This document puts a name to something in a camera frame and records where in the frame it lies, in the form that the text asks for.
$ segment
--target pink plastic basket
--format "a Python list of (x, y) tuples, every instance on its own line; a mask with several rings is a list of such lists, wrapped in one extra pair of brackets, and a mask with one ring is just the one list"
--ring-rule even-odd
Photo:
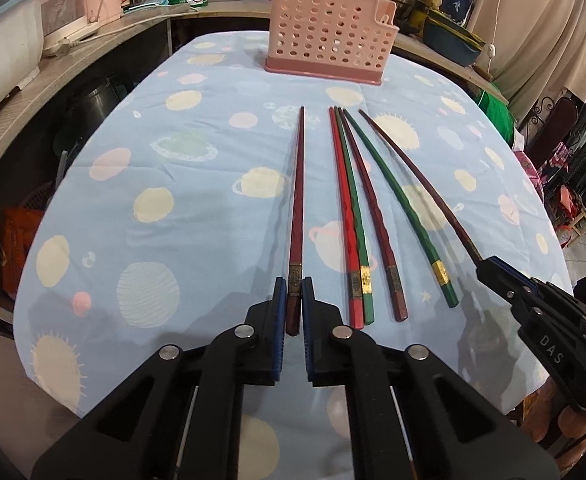
[(398, 28), (390, 0), (271, 0), (266, 70), (379, 85)]

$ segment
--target dark red chopstick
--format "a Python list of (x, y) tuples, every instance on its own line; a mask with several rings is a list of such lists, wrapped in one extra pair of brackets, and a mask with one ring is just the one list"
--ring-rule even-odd
[(371, 210), (371, 216), (373, 218), (375, 234), (377, 235), (377, 243), (379, 243), (380, 251), (382, 253), (382, 261), (384, 262), (384, 268), (387, 271), (387, 282), (391, 295), (393, 314), (395, 316), (395, 320), (401, 322), (408, 318), (409, 315), (406, 309), (406, 300), (404, 299), (404, 292), (402, 290), (402, 283), (400, 281), (400, 273), (397, 268), (395, 254), (393, 254), (393, 248), (391, 247), (391, 242), (388, 239), (388, 232), (386, 226), (384, 225), (382, 211), (380, 211), (379, 206), (377, 205), (377, 197), (375, 196), (373, 184), (369, 178), (367, 168), (364, 166), (364, 160), (362, 159), (358, 145), (355, 142), (355, 137), (353, 136), (353, 132), (349, 126), (349, 121), (346, 120), (346, 116), (344, 115), (342, 108), (339, 108), (339, 114), (342, 118), (342, 124), (346, 133), (346, 138), (349, 140), (351, 151), (355, 157), (355, 164), (358, 167), (359, 176), (361, 177), (362, 184), (364, 185), (364, 192), (367, 196), (367, 201), (369, 202), (369, 209)]
[(356, 329), (364, 328), (364, 302), (362, 299), (362, 282), (359, 273), (359, 256), (357, 238), (355, 235), (355, 221), (351, 208), (351, 193), (346, 177), (346, 166), (342, 152), (342, 142), (337, 128), (335, 110), (329, 108), (331, 118), (331, 132), (333, 133), (333, 152), (337, 164), (337, 176), (340, 187), (340, 199), (342, 203), (342, 223), (344, 235), (344, 254), (346, 257), (346, 273), (349, 284), (349, 322)]
[(293, 188), (293, 219), (291, 222), (291, 253), (289, 254), (289, 283), (287, 293), (286, 330), (299, 334), (301, 311), (300, 285), (302, 283), (302, 240), (304, 219), (304, 107), (299, 109), (297, 123), (297, 156)]
[(442, 211), (444, 217), (451, 224), (456, 235), (458, 235), (458, 238), (462, 242), (465, 250), (467, 250), (468, 255), (471, 257), (471, 260), (477, 266), (478, 263), (482, 261), (480, 251), (478, 251), (478, 248), (471, 240), (471, 237), (468, 235), (467, 231), (464, 229), (464, 227), (462, 227), (462, 224), (453, 214), (453, 211), (451, 211), (447, 203), (444, 202), (440, 194), (435, 190), (435, 187), (433, 187), (427, 178), (422, 174), (422, 171), (418, 170), (417, 166), (410, 158), (408, 158), (406, 153), (404, 153), (402, 149), (395, 142), (393, 142), (393, 139), (391, 139), (391, 137), (389, 137), (387, 133), (381, 127), (379, 127), (377, 123), (371, 119), (364, 110), (359, 110), (359, 114), (367, 120), (367, 122), (377, 132), (377, 134), (380, 135), (380, 137), (387, 141), (388, 145), (400, 156), (404, 163), (409, 167), (411, 172), (417, 177), (417, 180), (420, 181), (420, 184), (422, 184), (424, 189), (427, 190), (429, 195), (431, 195), (433, 202), (436, 203), (436, 205), (439, 207), (439, 210)]

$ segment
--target green cloth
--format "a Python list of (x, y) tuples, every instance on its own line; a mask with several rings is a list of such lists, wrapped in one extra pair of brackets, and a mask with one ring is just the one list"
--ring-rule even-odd
[(487, 92), (482, 92), (476, 97), (476, 103), (484, 112), (484, 115), (493, 123), (504, 142), (513, 147), (513, 124), (515, 119), (511, 115), (509, 108), (506, 107), (497, 97), (493, 97)]

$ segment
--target beige curtain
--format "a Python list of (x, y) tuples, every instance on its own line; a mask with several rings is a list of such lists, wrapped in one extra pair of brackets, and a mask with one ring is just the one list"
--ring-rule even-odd
[(517, 121), (565, 89), (586, 101), (586, 0), (476, 0), (467, 27), (486, 43), (495, 31), (491, 74)]

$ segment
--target gold band on chopstick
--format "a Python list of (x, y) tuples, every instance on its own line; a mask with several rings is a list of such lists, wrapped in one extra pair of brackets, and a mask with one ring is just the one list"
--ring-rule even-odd
[(402, 282), (400, 280), (400, 271), (397, 265), (387, 267), (387, 280), (392, 284), (393, 290), (399, 292), (402, 290)]
[(289, 296), (299, 296), (302, 284), (302, 264), (289, 263)]
[(354, 272), (349, 272), (349, 285), (351, 287), (351, 293), (354, 299), (361, 300), (362, 299), (362, 280), (361, 274), (358, 270)]
[(446, 267), (442, 263), (442, 260), (433, 262), (431, 264), (431, 268), (433, 269), (433, 274), (435, 274), (435, 278), (438, 280), (439, 286), (446, 285), (451, 281), (449, 280), (449, 273), (447, 272)]
[(371, 285), (371, 267), (359, 266), (359, 273), (362, 276), (362, 293), (372, 294), (373, 286)]

